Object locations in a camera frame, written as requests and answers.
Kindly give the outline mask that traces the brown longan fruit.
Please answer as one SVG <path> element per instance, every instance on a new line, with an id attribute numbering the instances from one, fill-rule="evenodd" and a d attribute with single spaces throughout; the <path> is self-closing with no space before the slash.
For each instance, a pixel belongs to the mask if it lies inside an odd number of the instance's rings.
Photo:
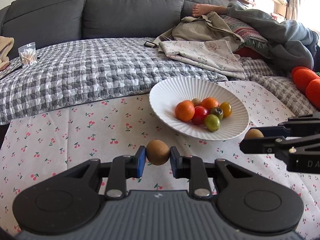
<path id="1" fill-rule="evenodd" d="M 257 138 L 263 138 L 263 133 L 256 128 L 249 129 L 248 132 L 245 134 L 245 139 L 257 139 Z"/>
<path id="2" fill-rule="evenodd" d="M 170 158 L 170 149 L 161 140 L 152 140 L 147 144 L 146 157 L 152 165 L 160 166 Z"/>

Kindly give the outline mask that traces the yellow orange tomato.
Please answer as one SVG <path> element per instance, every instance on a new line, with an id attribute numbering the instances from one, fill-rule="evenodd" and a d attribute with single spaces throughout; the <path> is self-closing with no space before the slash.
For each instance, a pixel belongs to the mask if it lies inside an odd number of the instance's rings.
<path id="1" fill-rule="evenodd" d="M 220 108 L 223 111 L 223 117 L 227 118 L 232 114 L 232 106 L 228 102 L 223 102 L 220 104 Z"/>

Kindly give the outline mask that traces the dark green tomato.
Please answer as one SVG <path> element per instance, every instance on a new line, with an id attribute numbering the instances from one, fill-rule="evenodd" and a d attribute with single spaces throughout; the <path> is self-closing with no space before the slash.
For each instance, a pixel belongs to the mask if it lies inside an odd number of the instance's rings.
<path id="1" fill-rule="evenodd" d="M 213 114 L 219 118 L 221 121 L 223 119 L 223 110 L 220 107 L 214 107 L 211 111 L 210 114 Z"/>

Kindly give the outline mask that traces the large orange mandarin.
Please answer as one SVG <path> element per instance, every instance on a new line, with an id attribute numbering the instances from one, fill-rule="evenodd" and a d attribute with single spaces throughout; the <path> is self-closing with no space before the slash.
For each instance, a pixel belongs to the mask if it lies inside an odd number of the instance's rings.
<path id="1" fill-rule="evenodd" d="M 215 107 L 219 107 L 219 102 L 213 97 L 207 97 L 203 99 L 200 105 L 206 108 L 208 111 L 211 111 Z"/>

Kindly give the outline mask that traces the red tomato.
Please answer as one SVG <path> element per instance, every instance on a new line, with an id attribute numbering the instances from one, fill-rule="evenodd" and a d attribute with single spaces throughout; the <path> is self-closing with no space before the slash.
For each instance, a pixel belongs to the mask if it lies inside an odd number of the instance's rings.
<path id="1" fill-rule="evenodd" d="M 203 106 L 196 106 L 195 107 L 195 113 L 191 120 L 191 122 L 196 125 L 200 126 L 204 124 L 204 120 L 208 115 L 208 110 Z"/>

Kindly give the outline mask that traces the grey woven blanket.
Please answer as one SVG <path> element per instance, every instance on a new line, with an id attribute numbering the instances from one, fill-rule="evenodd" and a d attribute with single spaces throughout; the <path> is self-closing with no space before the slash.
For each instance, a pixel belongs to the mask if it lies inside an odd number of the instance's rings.
<path id="1" fill-rule="evenodd" d="M 308 115 L 318 110 L 310 103 L 293 83 L 292 79 L 281 70 L 269 67 L 261 59 L 241 57 L 245 78 L 266 88 L 296 115 Z"/>

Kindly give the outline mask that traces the orange knitted plush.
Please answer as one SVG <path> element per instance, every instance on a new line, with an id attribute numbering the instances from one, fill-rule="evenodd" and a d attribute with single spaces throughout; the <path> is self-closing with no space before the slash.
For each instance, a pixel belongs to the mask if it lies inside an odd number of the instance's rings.
<path id="1" fill-rule="evenodd" d="M 319 72 L 314 72 L 309 68 L 298 66 L 291 71 L 291 77 L 297 89 L 306 96 L 315 108 L 319 109 Z"/>

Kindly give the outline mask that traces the cherry print tablecloth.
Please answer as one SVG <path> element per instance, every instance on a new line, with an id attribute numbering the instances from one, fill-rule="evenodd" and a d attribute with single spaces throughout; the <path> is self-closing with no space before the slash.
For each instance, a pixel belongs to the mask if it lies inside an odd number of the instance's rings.
<path id="1" fill-rule="evenodd" d="M 225 158 L 296 191 L 305 205 L 297 231 L 304 239 L 319 237 L 318 175 L 289 173 L 268 154 L 243 154 L 241 137 L 213 142 L 177 133 L 154 115 L 146 94 L 13 120 L 1 148 L 1 228 L 19 233 L 12 202 L 22 190 L 91 158 L 135 154 L 154 139 L 205 162 Z"/>

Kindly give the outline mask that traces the red cushion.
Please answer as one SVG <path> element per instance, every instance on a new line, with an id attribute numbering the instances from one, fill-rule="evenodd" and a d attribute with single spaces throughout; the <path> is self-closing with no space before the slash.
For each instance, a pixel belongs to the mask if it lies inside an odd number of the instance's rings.
<path id="1" fill-rule="evenodd" d="M 241 57 L 250 57 L 252 59 L 263 59 L 262 55 L 249 47 L 242 47 L 235 51 L 234 54 L 237 54 Z"/>

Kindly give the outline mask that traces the small brown longan in plate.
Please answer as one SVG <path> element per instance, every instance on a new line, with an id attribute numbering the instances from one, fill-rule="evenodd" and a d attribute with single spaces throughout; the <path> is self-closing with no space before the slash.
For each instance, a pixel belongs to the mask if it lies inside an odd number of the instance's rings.
<path id="1" fill-rule="evenodd" d="M 199 98 L 194 98 L 192 100 L 194 107 L 199 106 L 201 104 L 201 100 Z"/>

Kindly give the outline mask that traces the grey sweatpants leg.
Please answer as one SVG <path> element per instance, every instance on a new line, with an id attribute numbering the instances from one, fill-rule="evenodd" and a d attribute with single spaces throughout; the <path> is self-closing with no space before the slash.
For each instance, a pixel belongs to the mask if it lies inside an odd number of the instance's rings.
<path id="1" fill-rule="evenodd" d="M 239 3 L 229 3 L 227 15 L 247 23 L 268 40 L 274 65 L 290 72 L 303 66 L 313 69 L 317 54 L 318 34 L 296 20 L 281 23 L 258 9 L 245 9 Z"/>

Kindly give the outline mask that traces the patterned striped pillow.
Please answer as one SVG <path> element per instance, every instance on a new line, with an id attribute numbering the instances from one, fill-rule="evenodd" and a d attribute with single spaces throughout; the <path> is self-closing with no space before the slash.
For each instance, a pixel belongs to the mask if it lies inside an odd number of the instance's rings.
<path id="1" fill-rule="evenodd" d="M 263 58 L 271 58 L 272 55 L 268 48 L 268 41 L 261 36 L 259 32 L 257 32 L 247 23 L 236 18 L 226 15 L 221 17 L 227 23 L 230 29 L 244 40 L 241 48 L 249 47 L 262 55 Z"/>

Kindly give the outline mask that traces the folded floral cloth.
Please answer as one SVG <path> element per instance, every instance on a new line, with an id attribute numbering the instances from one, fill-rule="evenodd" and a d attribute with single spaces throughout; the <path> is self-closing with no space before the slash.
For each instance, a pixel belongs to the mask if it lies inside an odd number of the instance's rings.
<path id="1" fill-rule="evenodd" d="M 215 41 L 163 41 L 158 51 L 166 57 L 219 74 L 244 79 L 240 56 L 233 54 L 226 40 Z"/>

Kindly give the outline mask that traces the white ribbed plate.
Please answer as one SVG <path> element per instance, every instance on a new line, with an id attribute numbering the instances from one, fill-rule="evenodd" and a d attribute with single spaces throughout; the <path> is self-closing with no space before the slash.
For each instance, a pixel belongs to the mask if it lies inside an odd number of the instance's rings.
<path id="1" fill-rule="evenodd" d="M 218 102 L 228 102 L 231 116 L 222 120 L 220 129 L 210 132 L 203 126 L 182 122 L 175 117 L 176 105 L 184 100 L 214 97 Z M 172 77 L 151 89 L 149 101 L 155 115 L 167 126 L 183 135 L 209 141 L 223 141 L 238 137 L 247 129 L 249 114 L 241 100 L 218 83 L 191 77 Z"/>

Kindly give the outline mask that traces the beige canvas bag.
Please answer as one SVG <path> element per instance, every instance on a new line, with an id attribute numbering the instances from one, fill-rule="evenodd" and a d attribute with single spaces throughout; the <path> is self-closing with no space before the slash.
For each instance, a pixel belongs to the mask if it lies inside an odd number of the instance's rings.
<path id="1" fill-rule="evenodd" d="M 244 39 L 234 33 L 228 24 L 215 12 L 210 12 L 198 18 L 184 17 L 178 25 L 165 31 L 153 40 L 158 46 L 163 41 L 215 41 L 226 40 L 232 51 L 244 46 Z"/>

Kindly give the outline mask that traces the grey checkered quilt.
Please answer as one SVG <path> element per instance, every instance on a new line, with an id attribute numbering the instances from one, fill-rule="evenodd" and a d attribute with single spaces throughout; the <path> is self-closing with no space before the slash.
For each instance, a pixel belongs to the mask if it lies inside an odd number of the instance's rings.
<path id="1" fill-rule="evenodd" d="M 226 76 L 167 58 L 144 38 L 96 38 L 37 51 L 23 67 L 19 58 L 1 73 L 1 124 L 63 107 L 143 94 L 169 77 L 226 81 Z"/>

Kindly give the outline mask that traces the person's bare foot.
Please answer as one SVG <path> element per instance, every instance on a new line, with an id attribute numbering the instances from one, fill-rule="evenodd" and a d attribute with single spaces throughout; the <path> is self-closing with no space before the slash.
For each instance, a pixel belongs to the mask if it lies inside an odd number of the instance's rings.
<path id="1" fill-rule="evenodd" d="M 207 15 L 210 12 L 215 12 L 219 15 L 227 15 L 227 8 L 211 4 L 195 4 L 192 9 L 192 16 L 199 17 L 201 15 Z"/>

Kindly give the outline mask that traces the small black object on quilt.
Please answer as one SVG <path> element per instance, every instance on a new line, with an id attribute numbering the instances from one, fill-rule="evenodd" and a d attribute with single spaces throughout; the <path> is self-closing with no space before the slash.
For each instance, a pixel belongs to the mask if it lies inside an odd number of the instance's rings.
<path id="1" fill-rule="evenodd" d="M 145 41 L 144 46 L 148 48 L 157 48 L 158 45 L 150 41 Z"/>

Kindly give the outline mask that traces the beige fluffy blanket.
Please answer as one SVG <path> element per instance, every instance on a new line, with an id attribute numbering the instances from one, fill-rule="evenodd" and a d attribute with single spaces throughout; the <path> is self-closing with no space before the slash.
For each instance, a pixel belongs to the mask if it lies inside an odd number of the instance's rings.
<path id="1" fill-rule="evenodd" d="M 0 71 L 5 70 L 9 65 L 8 53 L 14 46 L 13 37 L 0 36 Z"/>

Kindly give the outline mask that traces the dark grey sofa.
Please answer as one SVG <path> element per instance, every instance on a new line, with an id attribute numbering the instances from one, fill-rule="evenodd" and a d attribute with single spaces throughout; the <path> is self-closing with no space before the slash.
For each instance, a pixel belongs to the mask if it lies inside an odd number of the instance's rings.
<path id="1" fill-rule="evenodd" d="M 157 37 L 191 15 L 197 3 L 227 0 L 15 0 L 1 10 L 1 35 L 12 37 L 10 59 L 31 42 L 41 49 L 63 42 Z"/>

